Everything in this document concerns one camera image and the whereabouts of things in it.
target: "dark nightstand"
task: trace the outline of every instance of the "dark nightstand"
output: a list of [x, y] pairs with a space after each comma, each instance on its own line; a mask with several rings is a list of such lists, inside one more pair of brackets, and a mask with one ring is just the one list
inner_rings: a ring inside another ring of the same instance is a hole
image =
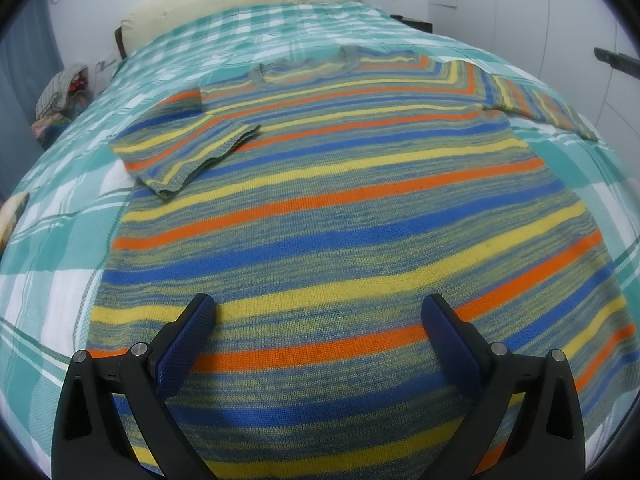
[[398, 20], [399, 22], [404, 23], [405, 25], [408, 25], [411, 28], [416, 28], [417, 30], [428, 32], [430, 34], [433, 33], [433, 23], [422, 22], [421, 20], [414, 20], [412, 18], [405, 18], [400, 14], [392, 14], [391, 17], [394, 20]]

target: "green and white checkered sheet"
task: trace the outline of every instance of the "green and white checkered sheet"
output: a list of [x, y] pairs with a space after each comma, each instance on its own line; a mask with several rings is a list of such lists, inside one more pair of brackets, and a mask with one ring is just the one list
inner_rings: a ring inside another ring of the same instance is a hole
[[[104, 94], [18, 185], [31, 199], [0, 260], [0, 413], [46, 473], [66, 364], [85, 345], [102, 268], [133, 184], [108, 141], [179, 89], [239, 75], [258, 62], [326, 56], [344, 44], [381, 52], [412, 49], [440, 61], [466, 59], [549, 91], [497, 56], [413, 30], [354, 2], [229, 10], [181, 26], [132, 53]], [[604, 142], [523, 120], [514, 119], [513, 125], [590, 208], [640, 326], [636, 182]], [[588, 441], [589, 459], [616, 429], [634, 395], [620, 391], [609, 418]]]

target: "checkered cloth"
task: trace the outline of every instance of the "checkered cloth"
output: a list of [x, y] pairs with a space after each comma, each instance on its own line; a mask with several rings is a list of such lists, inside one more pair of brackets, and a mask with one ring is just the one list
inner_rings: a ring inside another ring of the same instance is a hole
[[[179, 27], [133, 53], [104, 94], [19, 184], [17, 190], [28, 190], [31, 199], [0, 260], [0, 413], [45, 472], [50, 472], [51, 434], [66, 364], [86, 343], [102, 269], [133, 184], [108, 141], [180, 89], [240, 75], [258, 62], [324, 56], [341, 44], [381, 52], [411, 49], [440, 61], [466, 59], [550, 91], [492, 54], [413, 30], [358, 3], [230, 10]], [[628, 179], [604, 142], [513, 121], [516, 135], [593, 213], [630, 313], [640, 324], [636, 181]], [[605, 445], [636, 394], [622, 386], [619, 390], [607, 420], [588, 435], [588, 460]]]

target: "bed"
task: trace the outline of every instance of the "bed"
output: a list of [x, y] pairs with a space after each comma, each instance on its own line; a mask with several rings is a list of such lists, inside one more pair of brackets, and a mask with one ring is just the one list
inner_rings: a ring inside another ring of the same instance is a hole
[[[467, 60], [561, 100], [544, 83], [491, 53], [413, 30], [379, 9], [356, 2], [227, 9], [172, 28], [127, 51], [104, 94], [17, 187], [16, 191], [28, 190], [31, 197], [0, 260], [0, 413], [46, 474], [50, 474], [52, 428], [66, 366], [76, 350], [85, 348], [105, 262], [134, 185], [108, 147], [110, 140], [183, 88], [238, 76], [258, 63], [329, 56], [343, 45], [377, 52], [413, 50], [441, 62]], [[518, 139], [591, 212], [634, 332], [640, 323], [636, 181], [600, 139], [583, 140], [519, 117], [512, 117], [510, 123]], [[588, 465], [636, 398], [637, 358], [637, 351], [602, 358], [603, 369], [598, 372], [602, 387], [614, 384], [615, 395], [613, 402], [602, 407], [597, 427], [586, 435]], [[599, 393], [591, 395], [595, 402]], [[298, 476], [278, 469], [274, 475]]]

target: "curtain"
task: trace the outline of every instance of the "curtain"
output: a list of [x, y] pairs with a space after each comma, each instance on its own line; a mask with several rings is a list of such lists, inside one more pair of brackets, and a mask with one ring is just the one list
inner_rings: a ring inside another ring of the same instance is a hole
[[60, 70], [47, 0], [29, 0], [0, 41], [0, 199], [42, 154], [31, 123], [40, 94]]

